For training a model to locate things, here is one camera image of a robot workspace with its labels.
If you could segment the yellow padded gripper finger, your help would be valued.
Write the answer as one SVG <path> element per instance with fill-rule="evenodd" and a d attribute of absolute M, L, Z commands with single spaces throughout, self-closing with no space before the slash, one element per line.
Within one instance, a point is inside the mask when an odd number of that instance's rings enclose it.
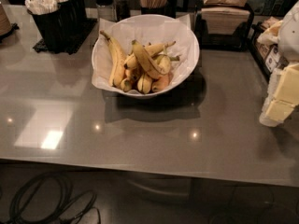
<path fill-rule="evenodd" d="M 268 94 L 276 100 L 299 105 L 299 63 L 275 68 L 270 76 Z"/>
<path fill-rule="evenodd" d="M 267 97 L 263 103 L 259 121 L 268 127 L 277 127 L 292 113 L 294 105 Z"/>

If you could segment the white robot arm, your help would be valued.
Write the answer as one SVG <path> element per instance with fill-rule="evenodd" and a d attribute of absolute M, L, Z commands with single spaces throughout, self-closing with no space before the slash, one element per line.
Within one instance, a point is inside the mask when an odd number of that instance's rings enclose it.
<path fill-rule="evenodd" d="M 264 45 L 278 45 L 278 53 L 289 63 L 272 72 L 267 98 L 259 121 L 276 127 L 299 106 L 299 2 L 280 21 L 261 33 L 257 41 Z"/>

